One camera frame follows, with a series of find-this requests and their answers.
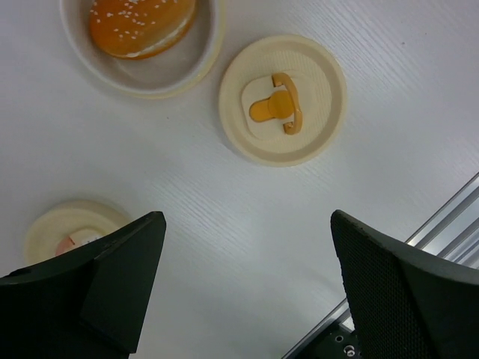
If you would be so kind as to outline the cream lid pink knob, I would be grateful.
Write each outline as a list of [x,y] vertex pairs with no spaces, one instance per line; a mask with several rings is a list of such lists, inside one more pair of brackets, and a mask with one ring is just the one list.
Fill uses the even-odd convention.
[[41,215],[25,235],[24,257],[34,265],[94,242],[124,227],[131,218],[92,200],[70,200]]

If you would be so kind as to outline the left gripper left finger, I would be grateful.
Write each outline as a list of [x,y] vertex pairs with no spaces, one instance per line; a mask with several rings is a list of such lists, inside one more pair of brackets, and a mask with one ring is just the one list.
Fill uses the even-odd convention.
[[2,358],[128,358],[138,348],[166,221],[150,212],[1,278]]

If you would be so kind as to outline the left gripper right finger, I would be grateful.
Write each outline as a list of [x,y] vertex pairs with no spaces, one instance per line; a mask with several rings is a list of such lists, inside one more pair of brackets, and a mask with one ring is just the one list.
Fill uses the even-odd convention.
[[478,357],[478,270],[340,210],[331,232],[363,358]]

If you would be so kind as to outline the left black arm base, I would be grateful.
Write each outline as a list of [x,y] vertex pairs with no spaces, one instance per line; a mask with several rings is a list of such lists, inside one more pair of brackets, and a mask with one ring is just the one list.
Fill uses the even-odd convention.
[[350,331],[339,321],[314,329],[287,354],[286,359],[363,358],[355,331]]

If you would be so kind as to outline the orange bread roll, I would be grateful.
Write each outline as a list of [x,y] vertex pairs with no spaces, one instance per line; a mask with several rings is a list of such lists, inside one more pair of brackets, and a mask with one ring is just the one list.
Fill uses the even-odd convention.
[[89,32],[98,49],[119,59],[164,52],[191,27],[198,3],[188,0],[94,1]]

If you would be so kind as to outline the cream lid orange knob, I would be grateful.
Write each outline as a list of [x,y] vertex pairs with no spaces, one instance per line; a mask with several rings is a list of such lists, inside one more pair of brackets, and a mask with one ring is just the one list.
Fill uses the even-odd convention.
[[245,47],[225,71],[219,116],[232,145],[270,167],[302,164],[337,134],[347,109],[339,63],[299,35],[265,37]]

